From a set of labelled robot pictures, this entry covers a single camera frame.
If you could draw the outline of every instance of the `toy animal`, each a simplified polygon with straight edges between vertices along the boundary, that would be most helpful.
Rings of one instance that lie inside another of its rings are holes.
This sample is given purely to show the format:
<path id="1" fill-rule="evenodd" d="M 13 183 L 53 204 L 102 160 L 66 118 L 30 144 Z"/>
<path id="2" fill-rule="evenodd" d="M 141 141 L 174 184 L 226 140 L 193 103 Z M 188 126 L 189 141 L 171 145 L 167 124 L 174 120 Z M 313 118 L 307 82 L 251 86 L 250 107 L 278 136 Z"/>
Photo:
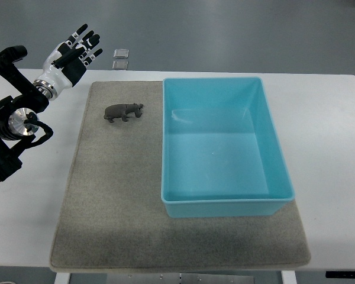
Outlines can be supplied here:
<path id="1" fill-rule="evenodd" d="M 135 117 L 141 117 L 143 104 L 118 104 L 111 105 L 105 109 L 104 119 L 108 120 L 110 123 L 114 122 L 114 118 L 122 118 L 122 121 L 128 121 L 129 117 L 127 114 L 134 112 Z"/>

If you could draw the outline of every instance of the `plastic container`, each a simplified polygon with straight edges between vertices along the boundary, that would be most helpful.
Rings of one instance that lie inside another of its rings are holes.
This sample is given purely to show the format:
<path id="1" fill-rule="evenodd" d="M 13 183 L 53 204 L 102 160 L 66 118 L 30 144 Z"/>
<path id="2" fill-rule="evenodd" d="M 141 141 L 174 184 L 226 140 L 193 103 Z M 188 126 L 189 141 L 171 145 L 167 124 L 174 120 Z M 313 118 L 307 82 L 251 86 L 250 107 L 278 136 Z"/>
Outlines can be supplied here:
<path id="1" fill-rule="evenodd" d="M 294 199 L 260 78 L 165 79 L 170 217 L 272 215 Z"/>

